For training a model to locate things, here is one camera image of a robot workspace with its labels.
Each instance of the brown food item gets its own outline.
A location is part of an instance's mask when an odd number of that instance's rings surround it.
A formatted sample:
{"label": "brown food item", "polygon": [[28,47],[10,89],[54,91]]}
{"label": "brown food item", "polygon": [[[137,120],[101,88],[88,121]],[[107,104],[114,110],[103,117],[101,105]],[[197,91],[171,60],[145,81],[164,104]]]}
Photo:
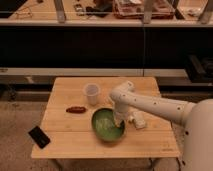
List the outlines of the brown food item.
{"label": "brown food item", "polygon": [[66,109],[68,113],[84,113],[86,112],[86,108],[83,106],[72,106]]}

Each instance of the white cup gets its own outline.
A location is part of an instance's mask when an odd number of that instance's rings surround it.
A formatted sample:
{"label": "white cup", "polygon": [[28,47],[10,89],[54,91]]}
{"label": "white cup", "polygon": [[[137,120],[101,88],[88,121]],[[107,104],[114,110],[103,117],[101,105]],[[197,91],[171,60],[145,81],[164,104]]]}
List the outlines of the white cup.
{"label": "white cup", "polygon": [[94,106],[98,103],[98,95],[100,93],[100,88],[98,84],[88,83],[84,86],[83,91],[90,105]]}

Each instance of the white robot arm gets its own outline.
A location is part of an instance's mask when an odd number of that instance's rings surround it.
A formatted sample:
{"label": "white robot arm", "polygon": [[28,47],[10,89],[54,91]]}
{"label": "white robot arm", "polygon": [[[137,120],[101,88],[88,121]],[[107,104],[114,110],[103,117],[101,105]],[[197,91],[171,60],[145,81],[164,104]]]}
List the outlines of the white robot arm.
{"label": "white robot arm", "polygon": [[211,171],[213,168],[213,99],[198,104],[133,92],[127,81],[110,92],[114,114],[126,119],[129,106],[185,127],[183,171]]}

